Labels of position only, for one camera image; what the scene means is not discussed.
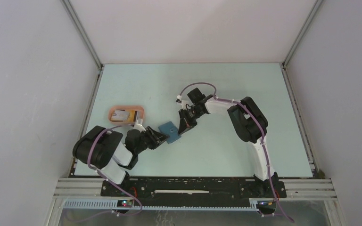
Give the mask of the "blue leather card holder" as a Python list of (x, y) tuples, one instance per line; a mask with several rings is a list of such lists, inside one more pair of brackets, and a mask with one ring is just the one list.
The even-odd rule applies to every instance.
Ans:
[(166, 134), (168, 136), (166, 140), (168, 144), (172, 144), (181, 138), (181, 135), (179, 135), (178, 133), (178, 128), (171, 121), (158, 126), (158, 128), (161, 133)]

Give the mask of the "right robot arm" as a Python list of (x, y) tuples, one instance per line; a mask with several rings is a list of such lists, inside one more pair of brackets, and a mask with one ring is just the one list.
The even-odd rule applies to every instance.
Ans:
[(229, 116), (237, 136), (253, 147), (255, 190), (262, 197), (269, 196), (278, 182), (267, 151), (266, 135), (268, 121), (257, 104), (250, 97), (242, 100), (219, 98), (215, 94), (204, 95), (198, 88), (187, 94), (192, 104), (188, 104), (181, 95), (176, 102), (181, 105), (179, 110), (180, 123), (178, 134), (191, 130), (197, 120), (204, 114), (226, 114)]

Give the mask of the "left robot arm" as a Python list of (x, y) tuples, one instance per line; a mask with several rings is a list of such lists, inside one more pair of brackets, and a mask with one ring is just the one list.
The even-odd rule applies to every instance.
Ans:
[(125, 196), (130, 190), (130, 175), (125, 170), (136, 165), (143, 151), (154, 150), (169, 138), (148, 126), (129, 130), (122, 142), (122, 133), (95, 126), (75, 143), (73, 157), (111, 181), (117, 195)]

